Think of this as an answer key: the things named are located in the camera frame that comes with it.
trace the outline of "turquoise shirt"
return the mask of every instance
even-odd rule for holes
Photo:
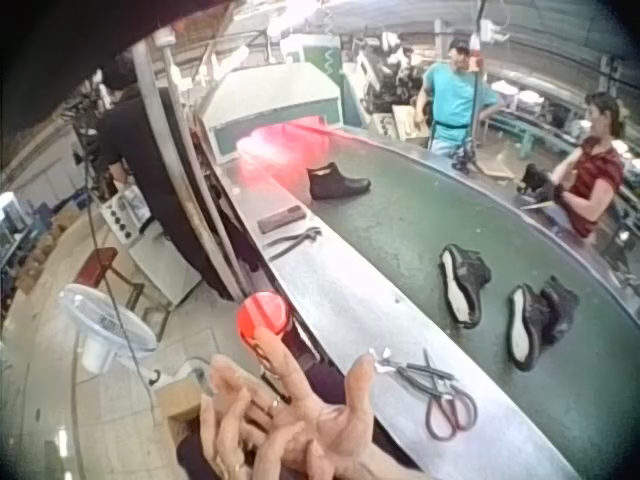
[[[473,73],[454,72],[448,63],[435,63],[423,77],[424,85],[433,94],[434,121],[449,125],[470,125],[473,106]],[[479,105],[486,108],[498,102],[498,94],[485,82],[480,82]],[[467,128],[436,127],[435,138],[445,142],[461,144],[468,135]]]

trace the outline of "black shirt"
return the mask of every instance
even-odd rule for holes
[[[187,153],[166,88],[159,89],[171,136],[185,163]],[[155,141],[144,102],[137,89],[129,91],[98,123],[100,161],[109,166],[125,160],[152,215],[165,231],[191,230]]]

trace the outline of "pliers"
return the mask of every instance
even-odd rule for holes
[[[300,245],[305,240],[311,240],[315,242],[316,238],[322,235],[322,230],[320,227],[309,227],[304,232],[298,233],[297,235],[285,235],[284,237],[276,238],[275,240],[271,240],[264,244],[264,248],[270,248],[280,243],[291,242],[288,246],[280,250],[278,253],[274,253],[271,255],[268,260],[270,262],[277,260],[280,257],[283,257],[291,250],[295,249],[298,245]]]

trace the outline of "red light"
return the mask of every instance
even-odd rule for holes
[[[305,117],[257,128],[239,140],[237,150],[245,180],[250,181],[260,169],[285,188],[306,181],[307,168],[327,163],[329,138],[325,131],[316,130],[324,126],[322,117]]]

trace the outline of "finger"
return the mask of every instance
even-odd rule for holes
[[[266,439],[267,434],[254,425],[247,422],[240,424],[240,440],[242,440],[249,450],[251,447],[260,448]]]
[[[282,455],[291,439],[304,428],[304,422],[279,428],[270,434],[258,450],[253,463],[253,474],[260,480],[278,480]]]
[[[313,396],[300,365],[280,339],[266,328],[255,331],[255,339],[271,362],[273,373],[278,375],[282,385],[293,401],[303,401]]]
[[[369,399],[373,383],[374,359],[371,354],[358,357],[345,378],[347,407],[356,415],[371,415]]]
[[[213,398],[208,395],[200,397],[200,442],[202,453],[210,464],[216,458],[216,410]]]
[[[335,468],[327,458],[322,447],[313,440],[307,448],[307,476],[309,480],[331,480]]]
[[[247,416],[263,430],[271,429],[272,419],[268,413],[275,395],[259,380],[246,374],[233,361],[222,355],[213,357],[209,380],[214,391],[226,397],[235,398],[242,388],[246,388],[251,394],[252,403],[256,405],[249,407]]]
[[[227,467],[234,468],[244,460],[240,449],[240,423],[251,402],[251,396],[245,389],[240,390],[238,398],[220,423],[216,440],[216,451]]]

